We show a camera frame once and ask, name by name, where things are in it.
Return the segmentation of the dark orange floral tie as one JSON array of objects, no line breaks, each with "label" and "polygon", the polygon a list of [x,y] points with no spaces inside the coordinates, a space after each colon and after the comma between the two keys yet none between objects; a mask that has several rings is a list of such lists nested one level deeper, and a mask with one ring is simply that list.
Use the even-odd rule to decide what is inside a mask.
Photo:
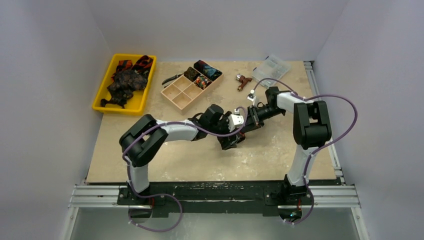
[{"label": "dark orange floral tie", "polygon": [[235,134],[234,135],[234,137],[235,137],[235,142],[238,144],[238,143],[241,143],[242,141],[244,141],[245,139],[246,139],[246,133],[249,133],[249,132],[252,132],[252,131],[254,131],[255,130],[255,128],[251,128],[251,127],[249,127],[249,128],[247,128],[247,127],[244,127],[241,131],[239,131],[237,134]]}]

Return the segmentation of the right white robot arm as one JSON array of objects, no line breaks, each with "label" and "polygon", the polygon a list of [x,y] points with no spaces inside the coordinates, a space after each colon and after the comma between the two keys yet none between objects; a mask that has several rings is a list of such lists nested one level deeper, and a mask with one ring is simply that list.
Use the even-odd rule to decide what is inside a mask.
[{"label": "right white robot arm", "polygon": [[296,151],[290,170],[283,179],[277,197],[288,204],[294,203],[308,193],[307,184],[317,150],[332,137],[327,104],[323,100],[313,101],[299,97],[291,91],[281,91],[273,86],[265,91],[267,103],[257,101],[254,90],[247,95],[252,102],[248,107],[245,127],[247,133],[264,126],[264,121],[287,112],[293,116],[292,134]]}]

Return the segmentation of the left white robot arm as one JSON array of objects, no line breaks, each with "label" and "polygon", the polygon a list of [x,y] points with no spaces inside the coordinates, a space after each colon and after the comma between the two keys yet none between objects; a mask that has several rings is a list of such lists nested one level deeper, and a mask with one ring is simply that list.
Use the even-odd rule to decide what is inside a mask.
[{"label": "left white robot arm", "polygon": [[146,114],[119,139],[122,158],[127,167],[129,197],[138,205],[149,199],[149,163],[164,143],[199,141],[206,136],[229,140],[234,144],[237,134],[246,124],[248,110],[237,107],[233,113],[219,116],[219,106],[213,104],[205,112],[182,121],[162,121]]}]

